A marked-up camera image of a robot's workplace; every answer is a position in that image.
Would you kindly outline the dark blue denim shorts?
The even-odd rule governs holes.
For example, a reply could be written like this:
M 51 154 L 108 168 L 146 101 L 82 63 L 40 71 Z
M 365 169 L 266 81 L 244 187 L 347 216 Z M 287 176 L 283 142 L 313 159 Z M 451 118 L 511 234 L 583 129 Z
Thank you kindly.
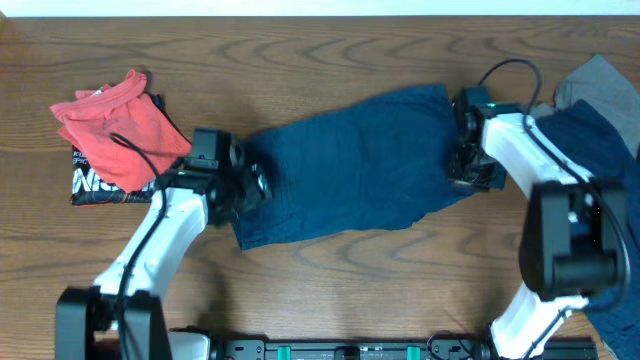
M 473 195 L 450 183 L 457 140 L 443 84 L 402 88 L 243 143 L 273 196 L 234 219 L 243 250 L 348 230 L 402 230 Z

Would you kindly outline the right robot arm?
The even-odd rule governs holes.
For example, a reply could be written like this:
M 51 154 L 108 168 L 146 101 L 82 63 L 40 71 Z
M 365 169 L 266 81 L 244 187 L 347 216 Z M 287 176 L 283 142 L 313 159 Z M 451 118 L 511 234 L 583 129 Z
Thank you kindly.
M 528 199 L 518 252 L 522 283 L 487 339 L 468 354 L 547 356 L 547 342 L 572 314 L 605 312 L 625 300 L 628 194 L 620 181 L 596 177 L 567 157 L 522 105 L 492 101 L 483 85 L 463 89 L 452 109 L 458 140 L 450 183 L 489 191 L 510 176 Z

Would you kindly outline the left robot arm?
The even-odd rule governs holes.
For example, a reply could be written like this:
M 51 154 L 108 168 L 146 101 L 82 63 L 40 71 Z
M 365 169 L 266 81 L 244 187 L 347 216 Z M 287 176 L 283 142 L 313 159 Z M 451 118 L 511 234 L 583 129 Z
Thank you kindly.
M 220 340 L 170 330 L 162 304 L 192 242 L 270 199 L 263 168 L 233 134 L 198 128 L 191 152 L 165 172 L 141 225 L 87 288 L 68 287 L 55 312 L 58 359 L 222 359 Z

